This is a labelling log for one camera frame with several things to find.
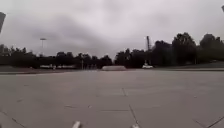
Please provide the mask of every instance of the ground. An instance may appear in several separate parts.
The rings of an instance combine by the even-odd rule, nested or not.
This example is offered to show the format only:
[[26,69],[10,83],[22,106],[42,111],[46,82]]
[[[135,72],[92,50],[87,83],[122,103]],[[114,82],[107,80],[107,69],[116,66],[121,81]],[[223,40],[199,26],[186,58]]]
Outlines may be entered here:
[[223,128],[224,72],[0,76],[3,128]]

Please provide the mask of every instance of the treeline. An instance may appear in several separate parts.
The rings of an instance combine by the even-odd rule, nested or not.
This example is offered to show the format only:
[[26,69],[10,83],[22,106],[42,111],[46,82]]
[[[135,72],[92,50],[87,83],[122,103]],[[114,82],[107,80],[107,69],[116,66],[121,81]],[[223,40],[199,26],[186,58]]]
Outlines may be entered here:
[[72,52],[58,52],[56,56],[37,56],[33,52],[27,52],[26,48],[8,48],[3,44],[0,45],[0,65],[29,68],[41,68],[44,65],[51,68],[70,66],[74,69],[94,69],[112,64],[112,59],[108,55],[98,58],[82,53],[73,56]]
[[220,37],[204,35],[196,45],[188,33],[177,34],[171,43],[156,41],[148,51],[129,49],[118,52],[115,64],[140,68],[145,61],[154,67],[210,63],[224,60],[224,43]]
[[137,49],[120,51],[114,61],[108,55],[98,58],[83,53],[74,56],[72,52],[58,52],[55,56],[37,56],[27,52],[26,48],[8,48],[0,45],[0,65],[33,68],[40,68],[42,65],[56,68],[72,66],[75,69],[124,65],[127,68],[141,68],[146,62],[154,67],[165,67],[224,60],[224,43],[220,37],[206,34],[198,44],[196,45],[188,33],[177,34],[172,42],[156,41],[147,51]]

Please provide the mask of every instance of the concrete pavement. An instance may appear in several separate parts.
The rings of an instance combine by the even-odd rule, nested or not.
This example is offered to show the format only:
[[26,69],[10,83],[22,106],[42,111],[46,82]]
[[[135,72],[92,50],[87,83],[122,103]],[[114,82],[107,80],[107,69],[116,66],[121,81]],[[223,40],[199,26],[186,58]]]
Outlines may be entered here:
[[224,72],[0,76],[3,128],[223,128]]

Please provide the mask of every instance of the sky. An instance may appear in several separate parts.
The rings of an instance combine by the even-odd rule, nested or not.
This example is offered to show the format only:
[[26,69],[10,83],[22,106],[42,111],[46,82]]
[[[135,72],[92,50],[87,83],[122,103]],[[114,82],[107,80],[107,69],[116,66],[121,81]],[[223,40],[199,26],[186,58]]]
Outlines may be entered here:
[[224,39],[223,0],[0,0],[7,14],[0,43],[40,54],[58,51],[114,56],[146,49],[151,42],[172,43],[188,32],[196,43],[204,34]]

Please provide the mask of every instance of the overcast sky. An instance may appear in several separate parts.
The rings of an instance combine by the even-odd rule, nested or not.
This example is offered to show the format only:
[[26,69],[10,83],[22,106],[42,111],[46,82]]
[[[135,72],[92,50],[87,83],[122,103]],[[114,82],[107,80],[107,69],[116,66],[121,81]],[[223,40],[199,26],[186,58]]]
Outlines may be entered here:
[[114,55],[145,49],[152,41],[172,42],[180,32],[198,41],[206,33],[224,39],[223,0],[0,0],[7,13],[0,43],[40,53],[57,51]]

